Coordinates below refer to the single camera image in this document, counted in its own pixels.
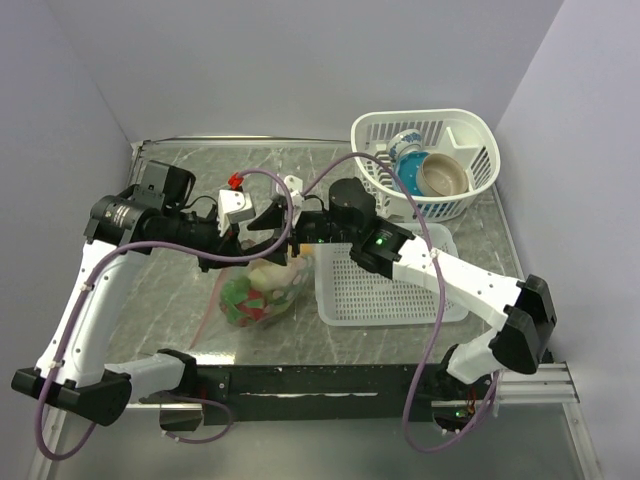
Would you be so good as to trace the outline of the fake white radish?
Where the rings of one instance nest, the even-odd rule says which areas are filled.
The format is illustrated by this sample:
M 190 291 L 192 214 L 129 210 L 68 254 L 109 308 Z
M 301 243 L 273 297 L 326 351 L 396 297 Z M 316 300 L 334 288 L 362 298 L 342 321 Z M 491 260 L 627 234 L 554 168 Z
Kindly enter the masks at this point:
M 298 269 L 295 267 L 268 263 L 252 269 L 248 278 L 253 289 L 268 292 L 288 288 L 297 275 Z

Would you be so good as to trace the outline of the clear zip top bag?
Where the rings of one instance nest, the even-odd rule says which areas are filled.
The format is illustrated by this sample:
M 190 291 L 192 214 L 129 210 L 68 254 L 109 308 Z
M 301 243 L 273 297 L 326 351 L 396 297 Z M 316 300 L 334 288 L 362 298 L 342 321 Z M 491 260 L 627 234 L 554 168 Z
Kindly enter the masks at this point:
M 190 347 L 208 341 L 220 323 L 237 330 L 265 324 L 286 312 L 310 283 L 314 264 L 314 248 L 304 244 L 300 254 L 288 256 L 284 265 L 258 259 L 244 267 L 223 268 Z

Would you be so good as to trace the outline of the fake red dragon fruit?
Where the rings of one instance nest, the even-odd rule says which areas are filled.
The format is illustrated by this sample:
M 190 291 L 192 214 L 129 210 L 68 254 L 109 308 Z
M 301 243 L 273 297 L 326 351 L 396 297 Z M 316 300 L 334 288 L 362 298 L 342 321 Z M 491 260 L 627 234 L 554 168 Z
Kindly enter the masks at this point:
M 273 291 L 253 289 L 246 276 L 233 277 L 223 284 L 219 307 L 226 320 L 237 327 L 251 326 L 280 312 Z

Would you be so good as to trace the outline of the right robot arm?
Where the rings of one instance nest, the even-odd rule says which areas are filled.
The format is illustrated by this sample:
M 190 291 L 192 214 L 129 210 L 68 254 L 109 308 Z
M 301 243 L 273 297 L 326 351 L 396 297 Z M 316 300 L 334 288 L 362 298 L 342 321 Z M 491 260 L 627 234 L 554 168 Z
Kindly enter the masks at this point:
M 351 260 L 362 269 L 443 294 L 488 324 L 482 335 L 451 347 L 433 374 L 445 396 L 460 398 L 497 370 L 537 372 L 557 323 L 544 279 L 501 276 L 428 246 L 424 235 L 380 217 L 373 196 L 356 178 L 334 182 L 327 204 L 314 211 L 288 208 L 277 193 L 248 228 L 282 233 L 288 213 L 295 221 L 287 230 L 294 251 L 302 244 L 348 243 Z

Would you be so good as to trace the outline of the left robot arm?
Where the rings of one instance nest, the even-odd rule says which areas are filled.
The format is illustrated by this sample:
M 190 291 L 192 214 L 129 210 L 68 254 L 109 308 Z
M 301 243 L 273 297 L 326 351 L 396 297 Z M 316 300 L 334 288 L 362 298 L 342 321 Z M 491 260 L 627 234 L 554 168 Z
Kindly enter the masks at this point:
M 195 185 L 188 170 L 152 161 L 142 180 L 101 198 L 90 210 L 74 290 L 52 340 L 35 366 L 15 372 L 11 387 L 46 404 L 109 426 L 135 402 L 165 391 L 178 402 L 199 386 L 194 357 L 161 349 L 139 361 L 109 364 L 106 351 L 133 280 L 158 243 L 241 256 L 238 222 L 254 216 L 234 178 L 208 215 L 187 211 Z

